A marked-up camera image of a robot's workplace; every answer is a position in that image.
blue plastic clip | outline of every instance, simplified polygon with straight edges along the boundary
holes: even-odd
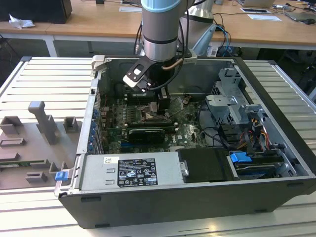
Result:
[[[67,181],[68,174],[69,174],[69,171],[59,171],[56,173],[55,180],[56,181]]]
[[[246,155],[246,152],[234,152],[230,155],[233,163],[235,162],[252,162],[252,159]]]

desk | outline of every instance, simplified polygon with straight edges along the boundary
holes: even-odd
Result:
[[[7,22],[0,22],[0,34],[6,38],[40,39],[46,42],[50,56],[57,56],[55,40],[134,42],[141,21],[137,12],[119,12],[115,2],[95,4],[95,1],[72,0],[73,12],[66,24],[36,23],[29,29],[15,29]],[[240,5],[214,4],[213,10],[221,13],[243,13]],[[316,25],[295,22],[277,14],[282,21],[251,20],[247,15],[223,15],[227,31],[232,36],[231,46],[255,48],[281,48],[316,50]],[[220,16],[215,19],[221,22]],[[220,44],[223,34],[216,32],[213,42]]]

slotted metal table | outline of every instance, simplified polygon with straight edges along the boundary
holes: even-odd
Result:
[[[20,62],[0,89],[0,118],[18,114],[23,122],[34,121],[25,105],[39,99],[46,102],[47,109],[51,110],[57,121],[62,121],[68,114],[74,116],[74,113],[78,119],[82,119],[93,78],[90,63],[91,58],[32,58],[28,63]],[[246,64],[315,153],[315,104],[277,65],[267,61],[246,61]],[[257,103],[250,89],[246,90]],[[44,187],[1,191],[1,236],[316,235],[316,193],[295,197],[272,213],[84,230],[54,196],[53,189]]]

power supply label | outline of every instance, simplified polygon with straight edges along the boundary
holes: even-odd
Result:
[[[118,161],[120,188],[158,185],[155,159],[126,159]]]

circuit board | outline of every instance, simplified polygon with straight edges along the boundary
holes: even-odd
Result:
[[[200,102],[190,103],[183,97],[171,97],[170,107],[163,115],[152,113],[151,105],[128,105],[123,99],[108,98],[106,105],[101,113],[106,154],[174,152],[180,148],[207,147],[196,122]],[[164,129],[164,141],[160,144],[130,144],[127,133],[139,125],[142,129]]]

